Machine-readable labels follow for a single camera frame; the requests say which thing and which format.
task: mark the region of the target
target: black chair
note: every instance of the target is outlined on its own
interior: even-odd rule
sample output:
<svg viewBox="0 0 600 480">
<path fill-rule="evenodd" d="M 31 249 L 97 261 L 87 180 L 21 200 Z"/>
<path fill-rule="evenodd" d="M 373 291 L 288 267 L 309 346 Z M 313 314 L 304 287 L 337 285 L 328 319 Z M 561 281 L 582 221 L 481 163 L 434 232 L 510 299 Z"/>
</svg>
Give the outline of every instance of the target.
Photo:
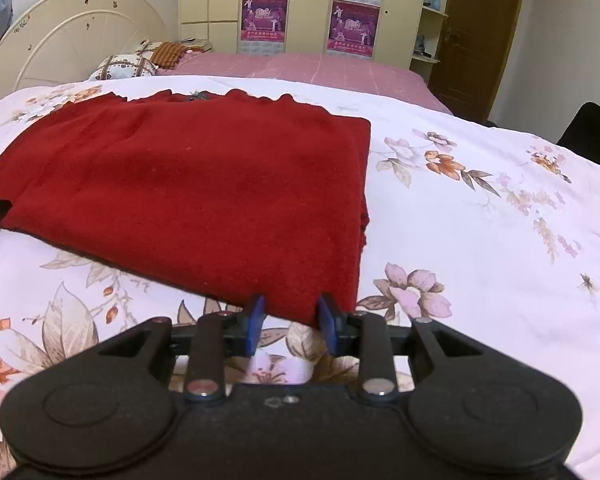
<svg viewBox="0 0 600 480">
<path fill-rule="evenodd" d="M 595 103 L 582 105 L 558 146 L 600 164 L 600 106 Z"/>
</svg>

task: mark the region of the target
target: red cloth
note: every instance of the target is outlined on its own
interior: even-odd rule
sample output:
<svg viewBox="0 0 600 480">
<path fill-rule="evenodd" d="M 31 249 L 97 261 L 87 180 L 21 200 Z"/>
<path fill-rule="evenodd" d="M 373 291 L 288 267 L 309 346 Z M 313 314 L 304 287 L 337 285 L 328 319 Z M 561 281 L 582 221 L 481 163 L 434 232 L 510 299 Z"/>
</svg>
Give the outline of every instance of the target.
<svg viewBox="0 0 600 480">
<path fill-rule="evenodd" d="M 131 272 L 315 324 L 352 310 L 370 123 L 241 91 L 67 104 L 0 156 L 0 226 Z"/>
</svg>

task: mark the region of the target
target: poster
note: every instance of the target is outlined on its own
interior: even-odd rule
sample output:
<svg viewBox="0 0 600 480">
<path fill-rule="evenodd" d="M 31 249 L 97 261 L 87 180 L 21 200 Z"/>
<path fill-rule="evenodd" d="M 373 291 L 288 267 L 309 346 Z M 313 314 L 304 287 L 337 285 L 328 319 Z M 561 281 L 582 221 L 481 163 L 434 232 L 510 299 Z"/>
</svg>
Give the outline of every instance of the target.
<svg viewBox="0 0 600 480">
<path fill-rule="evenodd" d="M 380 9 L 334 0 L 327 51 L 372 57 Z"/>
<path fill-rule="evenodd" d="M 240 51 L 278 54 L 284 51 L 288 0 L 242 0 Z"/>
</svg>

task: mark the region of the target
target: purple poster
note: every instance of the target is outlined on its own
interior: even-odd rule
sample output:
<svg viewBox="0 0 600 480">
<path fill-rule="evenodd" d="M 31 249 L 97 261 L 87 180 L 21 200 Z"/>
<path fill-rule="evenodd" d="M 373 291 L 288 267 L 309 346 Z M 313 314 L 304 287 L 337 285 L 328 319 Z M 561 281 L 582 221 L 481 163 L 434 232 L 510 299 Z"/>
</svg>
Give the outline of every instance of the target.
<svg viewBox="0 0 600 480">
<path fill-rule="evenodd" d="M 378 7 L 334 0 L 327 49 L 371 57 L 379 15 Z"/>
<path fill-rule="evenodd" d="M 242 0 L 243 41 L 285 41 L 288 0 Z"/>
</svg>

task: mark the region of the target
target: shelf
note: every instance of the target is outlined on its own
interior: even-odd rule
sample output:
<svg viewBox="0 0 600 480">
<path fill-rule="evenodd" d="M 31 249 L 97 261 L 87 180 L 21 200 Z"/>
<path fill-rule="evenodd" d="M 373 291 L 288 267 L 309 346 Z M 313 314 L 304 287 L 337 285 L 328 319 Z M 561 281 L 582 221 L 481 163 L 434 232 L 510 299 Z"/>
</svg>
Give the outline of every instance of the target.
<svg viewBox="0 0 600 480">
<path fill-rule="evenodd" d="M 444 16 L 445 18 L 449 17 L 449 15 L 446 12 L 442 12 L 441 10 L 432 9 L 431 7 L 427 7 L 427 6 L 422 6 L 422 8 L 424 10 L 428 10 L 429 12 L 433 12 L 434 14 L 439 14 L 440 16 Z"/>
<path fill-rule="evenodd" d="M 436 63 L 440 62 L 439 59 L 435 59 L 433 57 L 418 56 L 417 54 L 413 54 L 413 56 L 411 56 L 411 59 L 415 59 L 416 61 L 421 61 L 423 63 L 431 63 L 431 64 L 436 64 Z"/>
</svg>

